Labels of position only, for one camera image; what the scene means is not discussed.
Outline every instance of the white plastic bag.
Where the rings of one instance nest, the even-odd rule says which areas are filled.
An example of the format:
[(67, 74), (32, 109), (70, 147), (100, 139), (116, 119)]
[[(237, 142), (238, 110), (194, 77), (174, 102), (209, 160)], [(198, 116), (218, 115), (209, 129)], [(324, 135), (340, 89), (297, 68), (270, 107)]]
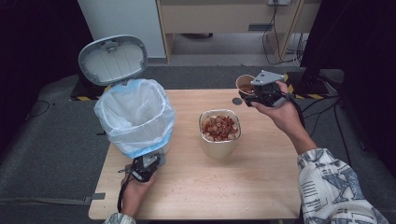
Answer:
[(165, 146), (175, 123), (165, 90), (151, 79), (131, 79), (110, 88), (94, 112), (108, 140), (131, 159)]

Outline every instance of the person's right hand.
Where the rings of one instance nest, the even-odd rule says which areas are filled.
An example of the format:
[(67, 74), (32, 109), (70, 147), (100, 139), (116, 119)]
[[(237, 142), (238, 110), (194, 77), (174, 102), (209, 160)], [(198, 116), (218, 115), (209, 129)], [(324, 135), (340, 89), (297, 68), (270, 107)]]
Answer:
[[(277, 81), (276, 84), (284, 93), (289, 92), (285, 83)], [(251, 105), (259, 112), (270, 117), (274, 121), (276, 127), (286, 134), (293, 133), (304, 128), (300, 122), (298, 112), (291, 102), (284, 101), (277, 107), (268, 107), (257, 102), (252, 102)]]
[[(276, 84), (284, 93), (289, 92), (285, 83), (278, 81)], [(310, 149), (318, 147), (300, 122), (297, 109), (293, 103), (284, 101), (277, 107), (268, 107), (257, 102), (251, 102), (251, 105), (259, 112), (270, 117), (276, 127), (290, 138), (297, 154), (300, 155)]]

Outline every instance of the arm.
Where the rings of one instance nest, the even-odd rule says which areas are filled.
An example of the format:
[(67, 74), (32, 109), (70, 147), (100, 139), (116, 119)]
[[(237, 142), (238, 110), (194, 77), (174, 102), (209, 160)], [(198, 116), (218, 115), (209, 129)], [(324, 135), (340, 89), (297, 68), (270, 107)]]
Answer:
[[(126, 178), (127, 174), (125, 173), (125, 177), (122, 179), (121, 185), (126, 181)], [(155, 183), (156, 179), (157, 172), (154, 172), (149, 182), (141, 183), (135, 179), (129, 182), (123, 193), (121, 213), (114, 213), (104, 222), (104, 224), (135, 224), (136, 222), (133, 217), (136, 216), (140, 204), (143, 202), (147, 192)]]
[[(277, 84), (283, 92), (288, 92), (286, 84), (281, 82)], [(297, 110), (291, 102), (285, 101), (278, 107), (267, 107), (256, 102), (252, 102), (251, 105), (274, 121), (276, 127), (289, 137), (298, 155), (318, 147), (303, 127)]]
[[(287, 93), (284, 83), (277, 83)], [(293, 143), (298, 156), (299, 190), (304, 223), (381, 223), (388, 221), (367, 202), (358, 176), (350, 166), (337, 160), (326, 148), (318, 148), (300, 122), (294, 105), (278, 107), (251, 103), (270, 117)]]

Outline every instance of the wall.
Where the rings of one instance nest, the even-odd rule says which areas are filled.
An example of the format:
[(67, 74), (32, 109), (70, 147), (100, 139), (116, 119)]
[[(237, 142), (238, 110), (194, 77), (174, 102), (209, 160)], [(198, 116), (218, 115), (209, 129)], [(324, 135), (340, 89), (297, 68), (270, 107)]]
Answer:
[(149, 58), (164, 58), (163, 36), (155, 0), (78, 0), (94, 40), (134, 35)]

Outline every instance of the patterned sleeve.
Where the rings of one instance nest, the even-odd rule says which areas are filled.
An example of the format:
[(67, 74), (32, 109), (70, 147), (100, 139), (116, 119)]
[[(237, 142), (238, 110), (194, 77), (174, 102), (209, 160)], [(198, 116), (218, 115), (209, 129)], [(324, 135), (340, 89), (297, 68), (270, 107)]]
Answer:
[(337, 160), (328, 149), (307, 151), (298, 157), (297, 162), (306, 224), (389, 224), (364, 199), (358, 177), (352, 168)]
[(122, 213), (114, 213), (103, 224), (136, 224), (136, 221)]

